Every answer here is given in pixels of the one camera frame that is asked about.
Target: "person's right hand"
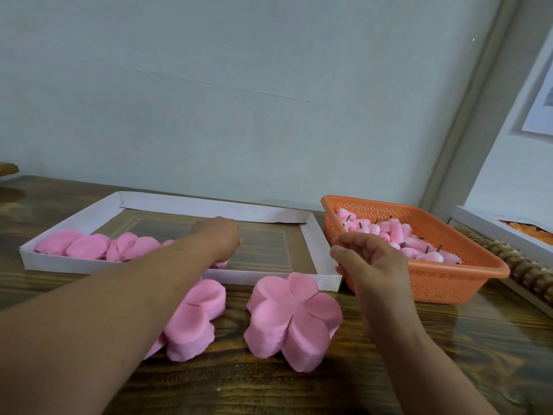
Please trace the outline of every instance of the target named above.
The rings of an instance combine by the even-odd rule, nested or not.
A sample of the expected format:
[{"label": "person's right hand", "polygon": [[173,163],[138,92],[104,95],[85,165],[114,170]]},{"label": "person's right hand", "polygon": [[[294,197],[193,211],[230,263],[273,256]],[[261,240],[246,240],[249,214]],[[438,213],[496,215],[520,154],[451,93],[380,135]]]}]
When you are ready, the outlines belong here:
[{"label": "person's right hand", "polygon": [[360,232],[343,233],[334,240],[330,256],[349,275],[367,334],[394,334],[393,330],[422,325],[411,292],[408,259],[383,238]]},{"label": "person's right hand", "polygon": [[201,236],[207,246],[213,248],[214,262],[229,260],[240,246],[238,223],[230,218],[215,217],[198,221],[190,234]]}]

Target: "orange basket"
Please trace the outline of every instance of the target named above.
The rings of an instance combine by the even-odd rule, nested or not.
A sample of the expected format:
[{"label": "orange basket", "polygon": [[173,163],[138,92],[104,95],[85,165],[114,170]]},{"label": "orange basket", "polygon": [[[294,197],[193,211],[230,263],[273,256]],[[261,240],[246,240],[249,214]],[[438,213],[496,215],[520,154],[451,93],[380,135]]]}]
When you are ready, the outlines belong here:
[{"label": "orange basket", "polygon": [[[401,222],[408,221],[413,233],[425,241],[455,253],[463,259],[463,265],[409,260],[409,273],[415,301],[426,303],[465,303],[489,278],[507,278],[509,267],[505,262],[474,243],[446,223],[428,212],[391,202],[371,201],[339,195],[325,195],[321,199],[325,208],[324,233],[328,243],[346,229],[335,214],[335,209],[345,208],[357,218],[387,220],[390,216]],[[355,292],[353,280],[345,277],[346,284]]]}]

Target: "white box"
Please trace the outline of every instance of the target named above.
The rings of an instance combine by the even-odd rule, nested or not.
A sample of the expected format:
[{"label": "white box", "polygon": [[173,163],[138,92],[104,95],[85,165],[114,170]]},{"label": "white box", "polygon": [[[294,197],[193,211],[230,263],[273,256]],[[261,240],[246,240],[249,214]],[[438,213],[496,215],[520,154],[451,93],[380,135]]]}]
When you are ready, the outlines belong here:
[{"label": "white box", "polygon": [[[300,224],[301,232],[315,265],[316,274],[309,274],[317,282],[320,290],[338,291],[342,276],[336,273],[336,262],[330,257],[330,246],[326,241],[315,216],[308,211],[252,205],[174,195],[147,194],[142,192],[120,191],[93,203],[77,214],[56,224],[19,248],[25,269],[47,272],[67,272],[91,274],[109,265],[121,262],[95,261],[90,259],[52,256],[34,251],[37,244],[59,230],[74,229],[89,235],[125,209],[162,212],[193,217],[222,216],[237,221],[262,223]],[[214,279],[222,284],[253,286],[266,276],[287,277],[287,273],[232,271],[229,269],[208,269],[204,278]]]},{"label": "white box", "polygon": [[493,240],[502,240],[525,253],[529,258],[553,268],[553,246],[521,233],[502,223],[502,221],[532,224],[550,233],[553,232],[552,227],[525,216],[494,214],[492,212],[477,211],[465,206],[456,206],[451,213],[451,217],[482,235]]}]

